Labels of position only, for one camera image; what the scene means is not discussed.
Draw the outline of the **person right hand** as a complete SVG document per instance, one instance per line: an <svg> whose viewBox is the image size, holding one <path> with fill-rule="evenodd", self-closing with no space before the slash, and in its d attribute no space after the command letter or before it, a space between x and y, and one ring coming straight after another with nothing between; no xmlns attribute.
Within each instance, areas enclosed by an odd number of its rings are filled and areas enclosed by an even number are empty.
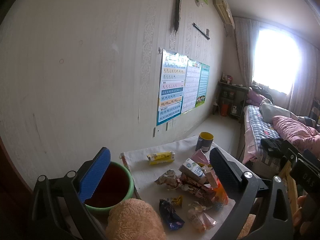
<svg viewBox="0 0 320 240"><path fill-rule="evenodd" d="M319 238L319 203L307 194L297 199L299 209L293 215L293 226L305 239Z"/></svg>

